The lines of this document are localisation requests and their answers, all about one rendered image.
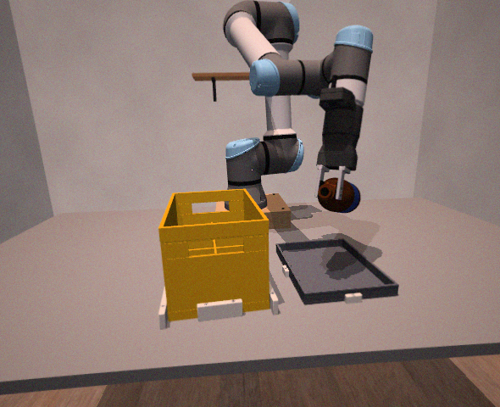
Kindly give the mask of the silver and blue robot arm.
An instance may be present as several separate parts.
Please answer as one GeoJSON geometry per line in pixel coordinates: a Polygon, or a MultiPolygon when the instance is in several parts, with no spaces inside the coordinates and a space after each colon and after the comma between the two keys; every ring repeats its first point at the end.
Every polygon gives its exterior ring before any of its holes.
{"type": "Polygon", "coordinates": [[[298,39],[297,10],[290,3],[252,0],[229,9],[223,30],[250,68],[253,94],[266,96],[267,122],[263,142],[252,137],[226,145],[227,190],[246,189],[264,209],[267,198],[261,176],[293,172],[303,162],[303,142],[292,129],[291,96],[287,95],[318,99],[321,89],[329,88],[332,75],[367,85],[373,33],[351,25],[337,33],[334,51],[324,59],[285,60],[298,39]]]}

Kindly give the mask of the yellow open-top crate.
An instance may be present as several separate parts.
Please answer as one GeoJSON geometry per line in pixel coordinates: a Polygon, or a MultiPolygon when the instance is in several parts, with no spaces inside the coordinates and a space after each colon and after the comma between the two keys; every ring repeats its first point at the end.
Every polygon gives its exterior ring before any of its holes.
{"type": "Polygon", "coordinates": [[[172,193],[158,233],[168,321],[234,299],[242,313],[269,309],[269,220],[246,189],[172,193]],[[222,201],[229,211],[192,213],[222,201]]]}

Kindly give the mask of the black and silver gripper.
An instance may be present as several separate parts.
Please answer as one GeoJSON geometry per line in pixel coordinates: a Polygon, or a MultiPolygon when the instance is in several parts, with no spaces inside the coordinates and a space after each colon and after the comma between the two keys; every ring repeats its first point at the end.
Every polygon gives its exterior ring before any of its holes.
{"type": "Polygon", "coordinates": [[[342,200],[344,176],[350,174],[351,170],[356,170],[356,147],[360,136],[366,88],[367,85],[362,81],[337,80],[337,75],[333,75],[329,88],[321,89],[319,106],[325,111],[325,120],[323,145],[317,158],[319,172],[314,195],[316,198],[319,198],[319,188],[324,184],[325,172],[339,170],[335,199],[342,200]]]}

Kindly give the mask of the brown glass bottle with blue label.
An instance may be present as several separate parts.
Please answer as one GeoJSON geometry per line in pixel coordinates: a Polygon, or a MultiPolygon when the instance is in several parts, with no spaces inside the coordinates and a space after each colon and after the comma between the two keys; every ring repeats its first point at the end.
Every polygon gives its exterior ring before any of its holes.
{"type": "Polygon", "coordinates": [[[319,188],[319,203],[320,205],[331,212],[349,213],[354,211],[361,199],[359,189],[352,183],[343,182],[342,200],[335,199],[337,177],[333,177],[324,181],[324,184],[319,188]]]}

